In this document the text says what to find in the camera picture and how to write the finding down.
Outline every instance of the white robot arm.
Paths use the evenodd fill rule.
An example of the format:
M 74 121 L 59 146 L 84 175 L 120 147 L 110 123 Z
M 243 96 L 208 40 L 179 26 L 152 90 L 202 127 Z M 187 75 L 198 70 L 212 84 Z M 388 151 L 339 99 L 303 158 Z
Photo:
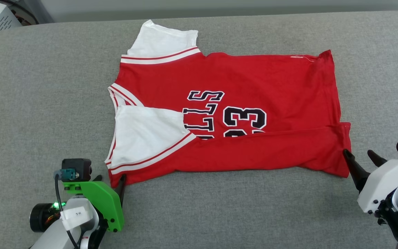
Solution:
M 378 218 L 379 225 L 387 224 L 398 243 L 398 160 L 387 161 L 371 150 L 368 156 L 379 167 L 371 174 L 356 162 L 351 152 L 344 150 L 351 177 L 359 191 L 357 202 L 363 212 Z

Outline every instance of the black cable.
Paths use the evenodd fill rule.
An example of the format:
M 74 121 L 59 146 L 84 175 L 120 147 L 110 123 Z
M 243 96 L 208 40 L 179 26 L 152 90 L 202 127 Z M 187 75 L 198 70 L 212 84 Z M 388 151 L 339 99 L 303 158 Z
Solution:
M 55 175 L 55 191 L 56 191 L 56 198 L 58 199 L 59 211 L 62 212 L 63 209 L 62 209 L 62 204 L 61 204 L 61 202 L 60 202 L 59 187 L 58 187 L 58 178 L 59 178 L 59 175 L 56 174 L 56 175 Z M 76 249 L 79 249 L 78 244 L 76 244 L 76 241 L 75 241 L 75 239 L 73 239 L 73 236 L 72 236 L 72 234 L 70 233 L 70 231 L 67 231 L 67 234 L 68 234 L 68 237 L 70 238 L 70 241 L 72 242 L 73 246 L 74 246 Z
M 36 17 L 35 17 L 32 13 L 30 13 L 30 11 L 28 11 L 27 9 L 25 9 L 23 6 L 21 6 L 21 5 L 17 4 L 17 3 L 15 3 L 15 2 L 12 2 L 12 1 L 10 1 L 10 0 L 0 0 L 0 2 L 10 3 L 10 4 L 12 4 L 13 6 L 18 7 L 20 10 L 24 11 L 24 12 L 27 13 L 29 16 L 31 16 L 31 17 L 33 18 L 33 20 L 35 20 L 35 23 L 36 23 L 36 24 L 39 24 L 39 22 L 38 22 L 38 20 L 36 19 Z

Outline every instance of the robotic arm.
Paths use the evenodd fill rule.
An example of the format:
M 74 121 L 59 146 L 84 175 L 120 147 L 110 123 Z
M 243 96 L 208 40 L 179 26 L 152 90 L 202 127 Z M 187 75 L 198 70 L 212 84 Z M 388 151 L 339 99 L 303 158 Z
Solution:
M 371 150 L 368 156 L 378 167 L 372 173 L 366 172 L 354 155 L 344 150 L 344 158 L 359 191 L 357 202 L 363 212 L 378 218 L 379 225 L 387 224 L 398 243 L 398 160 L 387 161 Z
M 98 249 L 105 232 L 119 232 L 124 226 L 122 203 L 123 175 L 115 190 L 98 175 L 90 181 L 91 161 L 64 159 L 61 170 L 54 173 L 58 202 L 37 204 L 30 213 L 30 228 L 44 232 L 30 249 Z M 60 201 L 58 180 L 64 190 L 76 194 Z

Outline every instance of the vent grille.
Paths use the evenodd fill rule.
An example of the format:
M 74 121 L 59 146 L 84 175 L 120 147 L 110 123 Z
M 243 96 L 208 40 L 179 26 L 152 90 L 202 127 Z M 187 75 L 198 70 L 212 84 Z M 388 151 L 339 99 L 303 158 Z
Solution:
M 0 20 L 0 31 L 11 28 L 11 19 L 7 20 L 8 16 L 3 16 Z

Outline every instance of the red fabric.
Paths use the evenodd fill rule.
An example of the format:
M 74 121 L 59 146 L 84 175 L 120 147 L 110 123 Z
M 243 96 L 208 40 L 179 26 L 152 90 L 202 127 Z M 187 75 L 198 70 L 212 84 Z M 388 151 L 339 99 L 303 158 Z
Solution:
M 127 173 L 127 184 L 166 175 L 175 170 L 212 172 L 224 170 L 279 169 L 300 166 L 347 177 L 342 157 L 351 149 L 349 123 L 340 123 L 340 104 L 330 51 L 311 55 L 230 56 L 213 53 L 189 55 L 161 64 L 121 63 L 116 84 L 130 91 L 146 107 L 183 112 L 184 108 L 207 110 L 213 115 L 186 113 L 184 123 L 205 126 L 213 118 L 213 129 L 190 131 L 213 139 L 193 140 L 169 157 L 144 169 Z M 223 92 L 204 100 L 188 99 L 191 91 Z M 226 108 L 261 109 L 248 119 L 230 113 L 236 126 L 229 126 Z M 224 137 L 230 130 L 246 136 Z M 112 187 L 120 175 L 110 174 Z

